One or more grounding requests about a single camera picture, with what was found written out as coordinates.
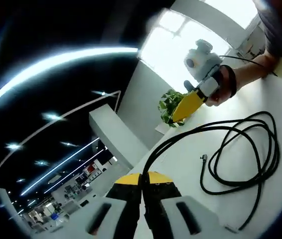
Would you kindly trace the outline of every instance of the potted plant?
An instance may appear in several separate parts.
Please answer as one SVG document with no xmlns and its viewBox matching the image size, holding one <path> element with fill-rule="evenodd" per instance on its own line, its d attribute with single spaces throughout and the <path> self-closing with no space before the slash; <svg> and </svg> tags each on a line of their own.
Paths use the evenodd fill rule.
<svg viewBox="0 0 282 239">
<path fill-rule="evenodd" d="M 181 94 L 175 90 L 168 90 L 159 101 L 158 109 L 161 112 L 161 119 L 164 123 L 168 124 L 170 127 L 176 128 L 178 126 L 184 125 L 184 120 L 180 122 L 173 122 L 172 115 L 178 104 L 186 96 L 186 94 Z"/>
</svg>

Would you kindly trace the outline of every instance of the hand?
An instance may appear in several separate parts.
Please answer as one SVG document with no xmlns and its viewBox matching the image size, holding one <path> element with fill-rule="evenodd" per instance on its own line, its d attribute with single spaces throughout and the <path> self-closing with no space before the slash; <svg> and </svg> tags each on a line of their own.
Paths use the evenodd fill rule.
<svg viewBox="0 0 282 239">
<path fill-rule="evenodd" d="M 207 99 L 205 102 L 207 106 L 219 106 L 223 102 L 227 101 L 231 96 L 229 72 L 224 66 L 220 67 L 220 71 L 223 75 L 222 84 L 220 88 Z"/>
</svg>

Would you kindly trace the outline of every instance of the desk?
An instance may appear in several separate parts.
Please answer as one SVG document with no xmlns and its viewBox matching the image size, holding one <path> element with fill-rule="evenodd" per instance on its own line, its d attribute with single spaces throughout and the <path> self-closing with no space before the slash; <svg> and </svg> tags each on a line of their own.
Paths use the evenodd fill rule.
<svg viewBox="0 0 282 239">
<path fill-rule="evenodd" d="M 265 80 L 253 82 L 219 107 L 202 106 L 184 126 L 170 129 L 129 174 L 141 173 L 153 150 L 176 134 L 212 121 L 242 119 L 259 111 L 268 111 L 275 118 L 281 148 L 281 161 L 276 173 L 266 181 L 259 207 L 243 232 L 250 238 L 258 238 L 282 210 L 282 79 L 280 78 L 268 76 Z M 262 119 L 271 125 L 267 117 L 262 117 Z M 220 224 L 238 228 L 252 209 L 257 186 L 233 194 L 211 196 L 205 194 L 199 185 L 202 168 L 200 156 L 207 154 L 208 157 L 211 157 L 219 148 L 225 134 L 225 131 L 218 130 L 188 136 L 164 152 L 150 170 L 171 177 L 182 195 L 192 196 L 215 212 Z M 256 129 L 248 134 L 255 141 L 260 158 L 264 161 L 268 144 L 266 132 Z M 257 173 L 254 152 L 246 139 L 238 139 L 223 150 L 218 172 L 222 178 L 233 181 L 247 180 Z M 228 188 L 216 182 L 208 171 L 204 176 L 204 185 L 211 191 L 223 191 Z M 141 218 L 135 238 L 152 238 L 142 214 L 144 214 L 143 205 L 141 205 Z"/>
</svg>

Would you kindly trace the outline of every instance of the black ceiling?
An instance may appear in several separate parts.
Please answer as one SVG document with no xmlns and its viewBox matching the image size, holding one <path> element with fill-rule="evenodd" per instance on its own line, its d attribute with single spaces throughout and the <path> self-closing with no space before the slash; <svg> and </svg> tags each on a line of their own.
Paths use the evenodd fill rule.
<svg viewBox="0 0 282 239">
<path fill-rule="evenodd" d="M 40 59 L 65 51 L 89 47 L 126 46 L 140 48 L 147 34 L 146 25 L 173 0 L 72 0 L 0 2 L 0 88 L 14 75 Z M 7 143 L 21 142 L 44 126 L 42 113 L 67 111 L 94 100 L 92 91 L 123 93 L 137 65 L 136 54 L 84 59 L 49 70 L 23 83 L 0 99 L 0 162 L 9 153 Z M 22 207 L 27 199 L 43 197 L 47 185 L 21 199 L 21 191 L 60 160 L 71 155 L 96 137 L 89 126 L 89 111 L 109 104 L 110 97 L 84 108 L 44 130 L 13 154 L 0 169 L 0 187 L 11 191 L 11 199 Z M 78 147 L 65 147 L 60 142 Z M 78 158 L 94 154 L 87 148 L 62 171 L 79 166 Z M 110 158 L 109 153 L 101 157 Z M 46 160 L 49 167 L 39 167 L 36 160 Z M 24 178 L 22 184 L 16 183 Z"/>
</svg>

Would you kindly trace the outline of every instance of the black cable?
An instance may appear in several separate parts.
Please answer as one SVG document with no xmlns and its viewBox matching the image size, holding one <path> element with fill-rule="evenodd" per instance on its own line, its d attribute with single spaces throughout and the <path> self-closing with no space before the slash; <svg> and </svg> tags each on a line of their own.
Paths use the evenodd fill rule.
<svg viewBox="0 0 282 239">
<path fill-rule="evenodd" d="M 265 121 L 263 121 L 261 119 L 252 119 L 253 117 L 259 116 L 259 115 L 267 115 L 271 118 L 274 131 L 271 131 L 269 129 L 269 127 L 268 127 L 268 125 Z M 240 124 L 242 124 L 244 122 L 256 122 L 256 124 L 251 125 L 249 127 L 246 127 L 243 130 L 236 128 L 237 126 L 239 126 Z M 224 125 L 213 126 L 213 125 L 216 125 L 216 124 L 224 124 L 224 123 L 236 123 L 236 124 L 234 126 L 224 126 Z M 268 148 L 268 153 L 267 153 L 266 160 L 265 160 L 263 166 L 261 166 L 259 153 L 257 151 L 255 143 L 253 142 L 251 137 L 248 134 L 246 134 L 246 131 L 248 131 L 252 128 L 256 128 L 256 127 L 263 128 L 268 133 L 268 136 L 269 136 L 269 148 Z M 239 230 L 242 230 L 250 222 L 251 218 L 253 217 L 253 215 L 254 215 L 254 213 L 257 209 L 257 206 L 259 204 L 260 197 L 261 197 L 262 184 L 275 173 L 275 171 L 276 171 L 276 169 L 279 165 L 279 161 L 280 161 L 281 153 L 280 153 L 280 147 L 279 147 L 278 140 L 277 140 L 276 124 L 275 124 L 275 120 L 274 120 L 273 116 L 269 112 L 265 112 L 265 111 L 258 112 L 258 113 L 255 113 L 255 114 L 253 114 L 253 115 L 251 115 L 251 116 L 249 116 L 245 119 L 225 120 L 225 121 L 207 123 L 207 124 L 202 125 L 200 127 L 194 128 L 194 129 L 192 129 L 188 132 L 184 132 L 184 133 L 181 133 L 179 135 L 176 135 L 176 136 L 168 139 L 167 141 L 163 142 L 161 145 L 159 145 L 153 151 L 153 153 L 150 155 L 149 159 L 147 160 L 147 162 L 144 166 L 142 174 L 145 175 L 148 172 L 148 170 L 150 169 L 153 162 L 163 152 L 165 152 L 168 148 L 170 148 L 172 145 L 174 145 L 175 143 L 177 143 L 179 140 L 183 139 L 184 137 L 191 135 L 191 134 L 199 133 L 199 132 L 205 132 L 205 131 L 211 131 L 211 130 L 220 130 L 220 129 L 227 130 L 228 132 L 227 132 L 227 134 L 225 135 L 225 137 L 222 141 L 221 147 L 210 158 L 210 160 L 208 162 L 208 169 L 209 169 L 210 174 L 212 175 L 212 177 L 215 180 L 217 180 L 219 183 L 221 183 L 223 185 L 233 187 L 233 189 L 229 189 L 229 190 L 222 191 L 222 192 L 211 192 L 204 187 L 203 177 L 204 177 L 204 171 L 205 171 L 205 166 L 206 166 L 205 160 L 203 160 L 203 166 L 202 166 L 202 171 L 201 171 L 201 176 L 200 176 L 200 185 L 201 185 L 202 190 L 205 193 L 210 194 L 210 195 L 223 195 L 223 194 L 228 194 L 228 193 L 233 193 L 233 192 L 238 192 L 238 191 L 241 191 L 241 190 L 244 190 L 244 189 L 248 189 L 248 188 L 254 187 L 256 185 L 258 186 L 257 196 L 256 196 L 254 206 L 252 208 L 252 211 L 249 214 L 249 216 L 247 217 L 247 219 L 245 220 L 245 222 L 239 227 Z M 237 134 L 235 134 L 233 137 L 228 139 L 230 133 L 233 132 L 233 131 L 236 132 Z M 251 178 L 247 181 L 227 181 L 227 180 L 224 180 L 224 179 L 219 177 L 219 175 L 217 173 L 217 166 L 218 166 L 223 148 L 238 136 L 244 136 L 251 143 L 253 151 L 255 153 L 258 173 L 253 178 Z M 211 162 L 214 158 L 215 158 L 214 167 L 211 168 Z M 146 180 L 146 178 L 143 177 L 142 179 L 143 179 L 143 185 L 145 185 L 146 181 L 144 181 L 144 180 Z"/>
<path fill-rule="evenodd" d="M 258 66 L 264 67 L 264 68 L 266 69 L 266 67 L 263 66 L 262 64 L 257 63 L 257 62 L 252 61 L 252 60 L 244 59 L 244 58 L 242 58 L 242 57 L 237 57 L 237 56 L 219 56 L 219 57 L 227 57 L 227 58 L 233 58 L 233 59 L 238 59 L 238 60 L 242 60 L 242 61 L 248 61 L 248 62 L 254 63 L 254 64 L 258 65 Z"/>
</svg>

